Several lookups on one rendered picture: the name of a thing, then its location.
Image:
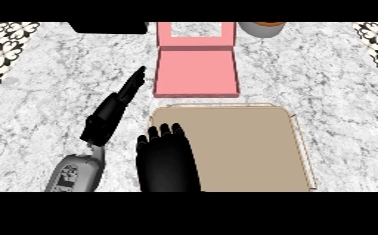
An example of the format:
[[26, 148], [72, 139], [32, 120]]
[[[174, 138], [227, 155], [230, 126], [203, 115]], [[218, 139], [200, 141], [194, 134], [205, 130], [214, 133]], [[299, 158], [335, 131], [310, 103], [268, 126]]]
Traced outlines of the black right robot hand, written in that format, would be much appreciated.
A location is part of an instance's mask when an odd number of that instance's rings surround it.
[[137, 137], [135, 169], [141, 192], [199, 192], [189, 140], [178, 123], [147, 129]]

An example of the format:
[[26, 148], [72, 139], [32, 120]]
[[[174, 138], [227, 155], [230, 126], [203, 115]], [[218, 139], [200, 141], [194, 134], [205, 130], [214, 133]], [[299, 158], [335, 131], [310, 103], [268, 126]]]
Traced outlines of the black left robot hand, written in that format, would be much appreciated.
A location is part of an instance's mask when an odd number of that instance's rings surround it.
[[119, 91], [109, 94], [85, 119], [79, 139], [90, 145], [103, 146], [112, 137], [125, 108], [144, 83], [144, 69], [144, 66], [137, 69]]

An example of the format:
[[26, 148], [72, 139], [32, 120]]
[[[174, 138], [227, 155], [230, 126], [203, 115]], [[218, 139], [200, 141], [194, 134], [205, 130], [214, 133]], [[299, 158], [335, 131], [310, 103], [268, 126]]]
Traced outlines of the beige tray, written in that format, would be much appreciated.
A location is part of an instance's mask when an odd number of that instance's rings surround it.
[[317, 189], [296, 117], [273, 104], [172, 104], [149, 124], [177, 123], [206, 192]]

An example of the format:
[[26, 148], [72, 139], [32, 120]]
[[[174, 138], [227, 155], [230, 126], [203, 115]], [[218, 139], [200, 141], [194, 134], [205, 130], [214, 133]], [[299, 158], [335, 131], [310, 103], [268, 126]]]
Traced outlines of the pink open cardboard box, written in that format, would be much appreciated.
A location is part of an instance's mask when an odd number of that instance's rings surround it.
[[171, 23], [156, 23], [156, 98], [236, 98], [236, 24], [221, 23], [218, 37], [172, 37]]

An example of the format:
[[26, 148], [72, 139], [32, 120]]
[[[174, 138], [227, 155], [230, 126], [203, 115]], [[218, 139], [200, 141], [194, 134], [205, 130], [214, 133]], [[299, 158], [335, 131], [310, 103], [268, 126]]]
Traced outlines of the black appliance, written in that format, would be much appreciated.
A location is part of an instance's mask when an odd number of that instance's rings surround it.
[[70, 22], [72, 29], [85, 34], [144, 34], [147, 22]]

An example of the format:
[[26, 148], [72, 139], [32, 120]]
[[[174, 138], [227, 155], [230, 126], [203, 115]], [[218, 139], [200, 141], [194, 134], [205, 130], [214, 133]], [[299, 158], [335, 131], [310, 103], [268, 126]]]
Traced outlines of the grey round pot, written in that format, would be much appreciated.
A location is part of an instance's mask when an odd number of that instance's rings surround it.
[[271, 38], [280, 33], [284, 23], [240, 22], [239, 26], [251, 36], [258, 38]]

